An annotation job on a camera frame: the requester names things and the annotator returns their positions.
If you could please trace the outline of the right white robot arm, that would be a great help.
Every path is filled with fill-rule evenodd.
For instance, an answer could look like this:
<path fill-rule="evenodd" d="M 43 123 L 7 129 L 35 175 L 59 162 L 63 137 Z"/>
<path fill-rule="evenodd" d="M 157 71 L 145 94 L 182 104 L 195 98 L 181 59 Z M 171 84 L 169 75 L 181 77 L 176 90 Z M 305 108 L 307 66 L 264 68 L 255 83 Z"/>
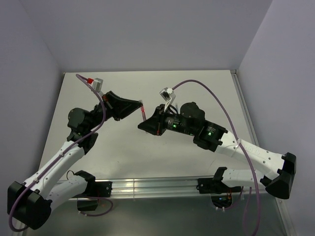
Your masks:
<path fill-rule="evenodd" d="M 193 137 L 198 147 L 252 164 L 253 169 L 219 167 L 210 178 L 198 179 L 201 194 L 237 193 L 242 187 L 264 187 L 270 195 L 287 200 L 296 174 L 296 156 L 278 154 L 236 139 L 226 128 L 205 119 L 196 103 L 185 103 L 178 114 L 156 107 L 153 115 L 138 125 L 140 130 L 161 136 L 166 130 Z"/>

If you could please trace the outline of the red pen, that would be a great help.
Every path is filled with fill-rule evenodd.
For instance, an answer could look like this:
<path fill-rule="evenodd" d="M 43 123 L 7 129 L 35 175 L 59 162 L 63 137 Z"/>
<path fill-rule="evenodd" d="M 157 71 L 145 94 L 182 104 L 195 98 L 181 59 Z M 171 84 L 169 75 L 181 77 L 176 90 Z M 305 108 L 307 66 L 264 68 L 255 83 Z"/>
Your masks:
<path fill-rule="evenodd" d="M 142 119 L 143 119 L 143 121 L 145 121 L 146 120 L 146 113 L 145 113 L 144 107 L 141 106 L 140 110 L 141 110 L 141 114 L 142 114 Z"/>

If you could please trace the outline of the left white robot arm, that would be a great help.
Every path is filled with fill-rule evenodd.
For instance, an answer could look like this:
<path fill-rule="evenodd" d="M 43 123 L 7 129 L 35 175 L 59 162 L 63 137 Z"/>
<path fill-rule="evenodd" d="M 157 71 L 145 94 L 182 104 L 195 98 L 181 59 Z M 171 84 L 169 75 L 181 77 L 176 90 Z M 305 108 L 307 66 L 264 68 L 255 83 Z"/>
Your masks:
<path fill-rule="evenodd" d="M 50 161 L 24 182 L 15 181 L 9 186 L 7 213 L 12 231 L 19 231 L 13 226 L 13 218 L 36 230 L 68 199 L 78 195 L 93 197 L 95 177 L 85 171 L 76 172 L 60 185 L 57 182 L 92 149 L 98 137 L 97 130 L 105 121 L 110 118 L 120 121 L 143 106 L 141 101 L 118 97 L 112 91 L 97 97 L 99 103 L 93 110 L 73 108 L 69 112 L 67 126 L 71 132 Z"/>

